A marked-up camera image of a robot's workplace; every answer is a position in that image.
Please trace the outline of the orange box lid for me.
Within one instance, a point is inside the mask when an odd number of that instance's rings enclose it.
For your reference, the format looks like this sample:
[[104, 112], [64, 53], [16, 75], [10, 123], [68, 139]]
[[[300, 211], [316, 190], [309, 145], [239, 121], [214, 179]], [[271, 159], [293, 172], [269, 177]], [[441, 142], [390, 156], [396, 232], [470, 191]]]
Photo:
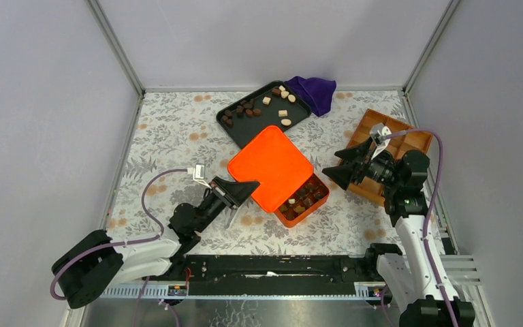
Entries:
[[272, 213], [313, 175], [314, 167], [279, 127], [270, 125], [229, 161], [227, 170], [238, 182], [259, 182], [251, 197]]

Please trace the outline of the orange chocolate box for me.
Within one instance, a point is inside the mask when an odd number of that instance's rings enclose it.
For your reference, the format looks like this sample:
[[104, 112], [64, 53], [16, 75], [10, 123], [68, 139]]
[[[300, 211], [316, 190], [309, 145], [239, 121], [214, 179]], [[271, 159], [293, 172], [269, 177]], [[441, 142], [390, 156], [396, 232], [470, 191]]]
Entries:
[[274, 215], [286, 228], [293, 228], [325, 204], [329, 195], [326, 184], [313, 174], [274, 211]]

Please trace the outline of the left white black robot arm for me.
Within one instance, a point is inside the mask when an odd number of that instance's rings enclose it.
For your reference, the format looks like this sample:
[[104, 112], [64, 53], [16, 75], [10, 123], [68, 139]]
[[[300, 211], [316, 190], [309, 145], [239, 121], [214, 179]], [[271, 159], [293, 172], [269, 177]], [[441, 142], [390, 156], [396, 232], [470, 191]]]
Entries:
[[206, 227], [225, 209], [237, 210], [259, 186], [257, 181], [215, 177], [207, 183], [200, 204], [177, 205], [167, 223], [149, 211], [148, 189], [144, 189], [142, 210], [158, 230], [123, 240], [114, 240], [103, 229], [90, 232], [52, 265], [50, 295], [79, 309], [113, 285], [161, 275], [169, 280], [179, 278], [186, 254], [201, 241]]

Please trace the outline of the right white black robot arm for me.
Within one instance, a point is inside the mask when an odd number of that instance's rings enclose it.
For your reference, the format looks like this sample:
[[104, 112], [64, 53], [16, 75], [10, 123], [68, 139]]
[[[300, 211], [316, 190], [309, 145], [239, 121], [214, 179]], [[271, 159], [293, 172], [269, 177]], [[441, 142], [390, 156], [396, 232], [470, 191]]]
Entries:
[[430, 208], [422, 190], [429, 158], [414, 149], [395, 159], [388, 141], [368, 139], [335, 153], [337, 166], [322, 172], [340, 188], [364, 178], [383, 186], [384, 208], [402, 243], [371, 245], [364, 274], [383, 279], [400, 310], [399, 326], [472, 326], [476, 314], [451, 284], [430, 232]]

